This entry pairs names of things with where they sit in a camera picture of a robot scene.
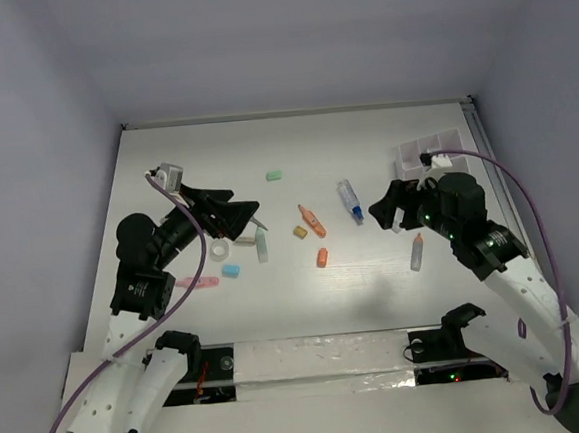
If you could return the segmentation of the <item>blue cap glue pen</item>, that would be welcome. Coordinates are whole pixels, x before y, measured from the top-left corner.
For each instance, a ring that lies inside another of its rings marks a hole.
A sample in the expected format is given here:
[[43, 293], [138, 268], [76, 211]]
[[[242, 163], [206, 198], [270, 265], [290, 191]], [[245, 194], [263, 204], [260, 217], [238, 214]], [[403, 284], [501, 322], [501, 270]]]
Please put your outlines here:
[[364, 215], [362, 213], [361, 203], [349, 181], [347, 179], [340, 180], [336, 189], [348, 213], [350, 213], [358, 223], [363, 222]]

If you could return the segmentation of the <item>clear tape roll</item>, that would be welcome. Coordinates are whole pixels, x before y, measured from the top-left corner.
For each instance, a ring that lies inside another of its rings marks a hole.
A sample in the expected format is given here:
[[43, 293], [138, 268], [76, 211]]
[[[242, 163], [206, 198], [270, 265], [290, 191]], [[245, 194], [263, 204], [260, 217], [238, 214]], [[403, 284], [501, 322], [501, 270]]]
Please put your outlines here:
[[209, 257], [214, 262], [225, 261], [230, 253], [230, 245], [224, 239], [215, 239], [210, 244]]

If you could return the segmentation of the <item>beige eraser stick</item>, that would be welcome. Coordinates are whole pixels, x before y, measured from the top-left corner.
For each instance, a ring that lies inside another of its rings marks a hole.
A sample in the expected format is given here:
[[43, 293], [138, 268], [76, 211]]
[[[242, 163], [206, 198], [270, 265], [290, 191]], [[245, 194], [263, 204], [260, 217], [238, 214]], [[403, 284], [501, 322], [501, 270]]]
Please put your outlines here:
[[245, 236], [240, 236], [238, 239], [236, 239], [234, 241], [234, 244], [236, 244], [237, 246], [253, 246], [256, 244], [256, 239], [254, 236], [252, 237], [245, 237]]

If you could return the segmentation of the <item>orange utility knife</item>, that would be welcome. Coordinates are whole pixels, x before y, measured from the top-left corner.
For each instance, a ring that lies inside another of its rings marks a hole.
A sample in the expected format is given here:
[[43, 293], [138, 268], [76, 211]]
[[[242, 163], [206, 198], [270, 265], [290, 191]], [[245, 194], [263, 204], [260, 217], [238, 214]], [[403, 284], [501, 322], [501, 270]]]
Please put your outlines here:
[[307, 223], [309, 228], [311, 228], [313, 232], [317, 234], [319, 238], [324, 238], [327, 235], [326, 229], [323, 227], [314, 213], [312, 213], [303, 205], [298, 205], [298, 210], [303, 217], [303, 220]]

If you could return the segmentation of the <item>yellow pencil sharpener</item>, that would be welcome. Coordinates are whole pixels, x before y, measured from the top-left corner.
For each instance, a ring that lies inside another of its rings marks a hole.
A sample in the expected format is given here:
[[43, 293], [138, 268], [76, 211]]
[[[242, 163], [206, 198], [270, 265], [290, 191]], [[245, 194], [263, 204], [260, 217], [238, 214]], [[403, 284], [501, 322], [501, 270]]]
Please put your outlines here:
[[293, 233], [300, 239], [303, 239], [307, 235], [307, 230], [303, 227], [296, 226]]

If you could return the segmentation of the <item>black scissors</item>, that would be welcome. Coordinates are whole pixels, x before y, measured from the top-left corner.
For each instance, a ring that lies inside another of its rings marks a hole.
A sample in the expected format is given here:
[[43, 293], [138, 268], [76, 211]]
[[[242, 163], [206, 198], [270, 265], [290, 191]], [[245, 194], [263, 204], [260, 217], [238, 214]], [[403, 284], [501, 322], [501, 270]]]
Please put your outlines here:
[[254, 223], [258, 228], [263, 229], [264, 231], [268, 231], [268, 228], [265, 225], [263, 225], [263, 223], [255, 217], [252, 217], [250, 219], [250, 223]]

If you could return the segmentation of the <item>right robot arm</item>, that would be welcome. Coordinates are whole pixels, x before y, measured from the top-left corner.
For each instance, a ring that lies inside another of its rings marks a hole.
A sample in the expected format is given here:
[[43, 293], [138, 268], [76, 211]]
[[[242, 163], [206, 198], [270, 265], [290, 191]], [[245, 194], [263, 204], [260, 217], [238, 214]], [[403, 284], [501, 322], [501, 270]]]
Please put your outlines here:
[[488, 220], [485, 201], [473, 176], [453, 172], [427, 186], [393, 180], [368, 212], [389, 229], [402, 211], [403, 230], [426, 227], [449, 241], [457, 261], [505, 300], [556, 365], [554, 371], [542, 371], [520, 357], [511, 369], [530, 386], [542, 385], [546, 410], [565, 429], [579, 433], [579, 318], [537, 270], [527, 247]]

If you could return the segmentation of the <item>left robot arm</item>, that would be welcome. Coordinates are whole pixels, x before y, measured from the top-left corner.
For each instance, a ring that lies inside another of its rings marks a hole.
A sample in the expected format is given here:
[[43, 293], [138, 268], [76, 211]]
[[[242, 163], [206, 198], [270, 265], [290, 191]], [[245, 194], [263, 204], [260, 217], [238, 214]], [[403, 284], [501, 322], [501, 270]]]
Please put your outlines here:
[[147, 433], [181, 379], [202, 367], [198, 336], [166, 330], [151, 334], [179, 305], [167, 266], [193, 240], [235, 240], [253, 219], [256, 201], [234, 201], [230, 190], [180, 188], [161, 224], [130, 214], [117, 230], [115, 290], [102, 360], [67, 401], [79, 411], [66, 433]]

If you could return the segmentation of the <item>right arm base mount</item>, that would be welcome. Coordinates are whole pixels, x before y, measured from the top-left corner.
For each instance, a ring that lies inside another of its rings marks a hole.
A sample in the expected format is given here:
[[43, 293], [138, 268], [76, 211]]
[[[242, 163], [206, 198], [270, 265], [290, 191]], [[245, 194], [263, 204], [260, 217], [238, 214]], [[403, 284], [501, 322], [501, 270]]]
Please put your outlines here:
[[501, 365], [465, 346], [462, 330], [485, 314], [483, 309], [467, 303], [447, 312], [439, 326], [409, 332], [402, 352], [414, 367], [418, 386], [509, 377]]

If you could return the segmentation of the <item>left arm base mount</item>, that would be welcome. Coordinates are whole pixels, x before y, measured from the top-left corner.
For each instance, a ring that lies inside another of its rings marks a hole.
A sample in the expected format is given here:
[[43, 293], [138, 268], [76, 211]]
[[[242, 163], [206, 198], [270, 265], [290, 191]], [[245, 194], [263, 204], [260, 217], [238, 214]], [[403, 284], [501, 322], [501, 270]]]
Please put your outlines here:
[[156, 341], [155, 348], [175, 348], [185, 356], [186, 372], [169, 393], [165, 407], [233, 402], [234, 346], [201, 346], [199, 337], [167, 330]]

